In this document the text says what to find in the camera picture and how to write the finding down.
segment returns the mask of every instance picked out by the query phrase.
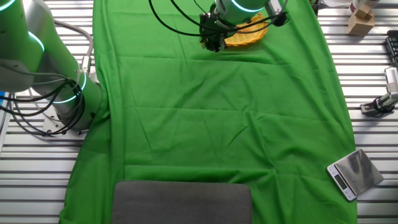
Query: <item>wooden block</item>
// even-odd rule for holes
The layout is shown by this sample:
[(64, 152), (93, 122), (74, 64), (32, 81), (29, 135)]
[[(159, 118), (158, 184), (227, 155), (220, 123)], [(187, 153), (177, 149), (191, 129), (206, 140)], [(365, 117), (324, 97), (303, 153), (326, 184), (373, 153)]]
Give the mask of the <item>wooden block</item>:
[(374, 12), (370, 11), (370, 12), (365, 16), (365, 19), (366, 19), (366, 20), (370, 20), (370, 19), (372, 19), (373, 17), (374, 17)]
[(371, 7), (363, 4), (359, 9), (354, 11), (354, 15), (360, 19), (365, 19), (365, 17), (370, 13)]
[(374, 13), (371, 12), (371, 19), (360, 19), (354, 14), (348, 21), (348, 34), (364, 37), (374, 27)]

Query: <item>gray mat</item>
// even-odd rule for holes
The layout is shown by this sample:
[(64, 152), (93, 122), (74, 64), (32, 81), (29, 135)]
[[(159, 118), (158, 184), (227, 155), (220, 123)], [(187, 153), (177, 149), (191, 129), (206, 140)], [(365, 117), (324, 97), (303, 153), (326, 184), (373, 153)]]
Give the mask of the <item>gray mat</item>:
[(251, 224), (250, 189), (241, 184), (123, 181), (111, 224)]

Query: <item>black cable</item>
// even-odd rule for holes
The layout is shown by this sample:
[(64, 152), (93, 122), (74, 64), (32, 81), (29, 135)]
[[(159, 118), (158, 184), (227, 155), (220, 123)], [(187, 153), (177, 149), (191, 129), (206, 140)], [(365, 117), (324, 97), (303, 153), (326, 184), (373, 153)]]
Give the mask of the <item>black cable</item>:
[(280, 12), (278, 13), (278, 15), (275, 16), (275, 19), (271, 20), (265, 27), (262, 27), (262, 28), (260, 28), (260, 29), (258, 29), (258, 30), (254, 30), (254, 31), (239, 32), (239, 33), (240, 33), (240, 34), (253, 34), (253, 33), (255, 33), (255, 32), (259, 32), (259, 31), (262, 31), (263, 29), (268, 28), (268, 27), (271, 26), (280, 16), (282, 16), (283, 14), (286, 14), (286, 12), (284, 12), (284, 11), (285, 11), (286, 6), (287, 6), (287, 1), (288, 1), (288, 0), (285, 0), (284, 6), (282, 7), (282, 9), (281, 9)]
[(373, 108), (377, 111), (377, 112), (379, 112), (380, 114), (381, 114), (381, 116), (383, 115), (383, 114), (386, 114), (386, 113), (391, 113), (393, 110), (394, 110), (394, 108), (395, 108), (395, 105), (394, 106), (391, 106), (391, 107), (386, 107), (386, 106), (383, 106), (382, 108), (379, 108), (379, 104), (377, 103), (377, 101), (379, 100), (381, 98), (381, 96), (379, 96), (379, 97), (377, 97), (376, 99), (374, 99), (373, 100)]
[[(61, 85), (62, 88), (68, 83), (67, 81), (68, 81), (68, 80), (65, 79), (65, 82)], [(46, 94), (46, 95), (43, 95), (43, 96), (40, 96), (40, 97), (37, 97), (37, 98), (29, 99), (29, 100), (12, 99), (12, 98), (10, 98), (10, 97), (5, 97), (5, 96), (0, 96), (0, 100), (15, 101), (15, 102), (20, 102), (20, 103), (31, 103), (31, 102), (36, 102), (36, 101), (46, 99), (46, 98), (48, 98), (48, 97), (50, 97), (50, 96), (56, 94), (56, 92), (59, 91), (59, 89), (61, 88), (61, 86), (59, 86), (58, 88), (56, 88), (56, 89), (55, 89), (54, 91), (52, 91), (51, 93), (48, 93), (48, 94)]]
[[(71, 130), (71, 128), (74, 127), (74, 126), (77, 124), (77, 122), (79, 122), (79, 120), (81, 119), (81, 117), (83, 116), (84, 111), (85, 111), (85, 99), (84, 99), (84, 96), (83, 96), (83, 95), (81, 95), (81, 100), (83, 101), (83, 102), (81, 103), (82, 109), (81, 109), (81, 113), (80, 113), (80, 116), (78, 117), (78, 119), (72, 124), (72, 122), (73, 122), (73, 120), (76, 118), (76, 115), (77, 115), (77, 112), (78, 112), (78, 110), (75, 110), (74, 115), (72, 116), (72, 118), (70, 119), (70, 121), (69, 121), (64, 127), (60, 128), (59, 130), (57, 130), (57, 131), (55, 131), (55, 132), (51, 132), (51, 133), (47, 133), (47, 132), (45, 132), (45, 131), (43, 131), (43, 130), (40, 130), (40, 129), (36, 128), (34, 125), (32, 125), (30, 122), (28, 122), (23, 116), (21, 116), (21, 119), (22, 119), (28, 126), (30, 126), (31, 128), (33, 128), (34, 130), (36, 130), (37, 133), (32, 132), (32, 131), (29, 131), (27, 128), (25, 128), (25, 127), (18, 121), (18, 119), (16, 118), (16, 116), (15, 116), (14, 114), (12, 114), (12, 117), (13, 117), (14, 121), (15, 121), (24, 131), (28, 132), (29, 134), (40, 135), (40, 136), (53, 136), (53, 135), (56, 135), (56, 134), (63, 134), (63, 133), (65, 133), (65, 132)], [(19, 107), (18, 107), (18, 104), (17, 104), (16, 102), (15, 102), (15, 107), (16, 107), (17, 111), (20, 113), (21, 111), (20, 111), (20, 109), (19, 109)]]
[(193, 20), (191, 17), (189, 17), (186, 13), (184, 13), (184, 12), (182, 11), (182, 9), (177, 5), (177, 3), (175, 3), (174, 0), (170, 0), (170, 1), (172, 2), (173, 6), (181, 13), (181, 15), (183, 15), (183, 16), (184, 16), (186, 19), (188, 19), (190, 22), (194, 23), (194, 24), (197, 25), (197, 26), (200, 26), (201, 28), (205, 28), (205, 29), (209, 29), (209, 30), (213, 30), (213, 31), (218, 31), (218, 32), (220, 33), (220, 32), (236, 32), (236, 31), (243, 30), (243, 29), (252, 27), (252, 26), (254, 26), (254, 25), (257, 25), (257, 24), (266, 22), (267, 20), (274, 18), (274, 19), (273, 19), (272, 21), (270, 21), (270, 23), (268, 24), (267, 27), (269, 27), (270, 25), (272, 25), (272, 24), (276, 21), (276, 19), (278, 19), (278, 17), (280, 17), (280, 16), (282, 16), (282, 15), (284, 14), (284, 10), (285, 10), (285, 8), (286, 8), (287, 1), (288, 1), (288, 0), (285, 1), (285, 4), (284, 4), (284, 6), (282, 7), (282, 10), (281, 10), (277, 15), (275, 15), (275, 16), (271, 16), (271, 17), (267, 17), (267, 18), (261, 19), (261, 20), (259, 20), (259, 21), (257, 21), (257, 22), (254, 22), (254, 23), (249, 24), (249, 25), (246, 25), (246, 26), (242, 26), (242, 27), (238, 27), (238, 28), (234, 28), (234, 29), (226, 29), (226, 30), (219, 30), (219, 29), (215, 29), (215, 28), (212, 28), (212, 27), (204, 26), (204, 25), (198, 23), (197, 21), (195, 21), (195, 20)]
[(203, 10), (203, 8), (199, 6), (199, 4), (197, 3), (197, 0), (193, 0), (193, 1), (194, 1), (194, 2), (195, 2), (195, 4), (196, 4), (196, 5), (199, 7), (199, 9), (201, 9), (201, 10), (202, 10), (202, 12), (206, 14), (206, 11), (205, 11), (205, 10)]
[[(62, 85), (60, 85), (58, 88), (56, 88), (57, 92), (55, 94), (53, 94), (52, 99), (50, 100), (50, 103), (43, 109), (36, 111), (35, 113), (31, 113), (31, 114), (22, 114), (22, 113), (16, 113), (13, 110), (9, 110), (3, 106), (0, 106), (0, 110), (4, 110), (7, 113), (13, 114), (13, 115), (17, 115), (17, 116), (36, 116), (38, 114), (43, 113), (44, 111), (48, 110), (50, 108), (50, 106), (54, 103), (55, 99), (57, 98), (57, 96), (59, 95), (59, 93), (61, 92), (62, 88), (68, 84), (68, 82), (63, 83)], [(15, 98), (8, 98), (6, 97), (8, 101), (13, 101), (13, 102), (19, 102), (18, 99)]]
[(154, 14), (154, 16), (156, 17), (156, 19), (157, 19), (164, 27), (166, 27), (166, 28), (168, 28), (169, 30), (171, 30), (171, 31), (173, 31), (173, 32), (176, 32), (176, 33), (178, 33), (178, 34), (187, 35), (187, 36), (191, 36), (191, 37), (203, 37), (203, 36), (200, 35), (200, 34), (189, 34), (189, 33), (181, 32), (181, 31), (179, 31), (179, 30), (176, 30), (176, 29), (170, 27), (170, 26), (167, 25), (165, 22), (163, 22), (163, 20), (157, 15), (157, 13), (156, 13), (156, 11), (155, 11), (155, 8), (154, 8), (154, 6), (153, 6), (153, 4), (152, 4), (152, 0), (148, 0), (148, 1), (149, 1), (150, 9), (152, 10), (152, 13)]

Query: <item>green cloth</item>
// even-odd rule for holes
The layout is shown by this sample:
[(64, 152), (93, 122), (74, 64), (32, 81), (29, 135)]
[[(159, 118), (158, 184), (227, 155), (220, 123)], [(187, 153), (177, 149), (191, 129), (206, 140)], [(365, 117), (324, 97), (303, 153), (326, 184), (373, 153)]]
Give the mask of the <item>green cloth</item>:
[[(177, 4), (198, 20), (193, 1)], [(198, 33), (170, 1), (154, 6)], [(355, 149), (335, 66), (308, 0), (287, 9), (260, 43), (216, 54), (162, 27), (146, 0), (96, 0), (103, 96), (60, 223), (109, 223), (121, 180), (245, 184), (253, 224), (356, 223), (356, 203), (326, 172)]]

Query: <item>teal light ring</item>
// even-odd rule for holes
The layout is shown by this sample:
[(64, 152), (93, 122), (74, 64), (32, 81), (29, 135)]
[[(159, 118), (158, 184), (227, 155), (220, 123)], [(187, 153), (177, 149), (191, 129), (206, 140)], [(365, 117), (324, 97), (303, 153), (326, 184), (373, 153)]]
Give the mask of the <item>teal light ring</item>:
[[(85, 86), (86, 86), (86, 81), (87, 81), (87, 77), (86, 77), (86, 74), (85, 74), (85, 81), (83, 82), (83, 86), (81, 87), (81, 90), (82, 90), (82, 91), (83, 91), (83, 89), (84, 89)], [(79, 93), (76, 94), (75, 96), (73, 96), (73, 97), (67, 99), (67, 100), (60, 101), (60, 102), (55, 102), (55, 101), (54, 101), (53, 103), (66, 103), (66, 102), (69, 102), (69, 101), (71, 101), (71, 100), (74, 100), (74, 99), (77, 97), (77, 95), (79, 95)]]
[(246, 9), (245, 7), (242, 7), (241, 5), (239, 5), (235, 0), (231, 0), (231, 1), (236, 7), (238, 7), (240, 10), (245, 11), (245, 12), (259, 12), (264, 8), (264, 7), (262, 7), (261, 9)]
[(42, 50), (43, 50), (43, 52), (44, 52), (44, 45), (43, 45), (43, 43), (40, 41), (40, 39), (37, 38), (37, 37), (36, 37), (33, 33), (31, 33), (30, 31), (28, 31), (28, 34), (29, 34), (33, 39), (35, 39), (35, 40), (37, 41), (37, 43), (40, 44), (40, 46), (42, 47)]
[(10, 5), (12, 5), (16, 0), (11, 0), (9, 2), (7, 2), (5, 5), (0, 6), (0, 12), (7, 9), (8, 7), (10, 7)]

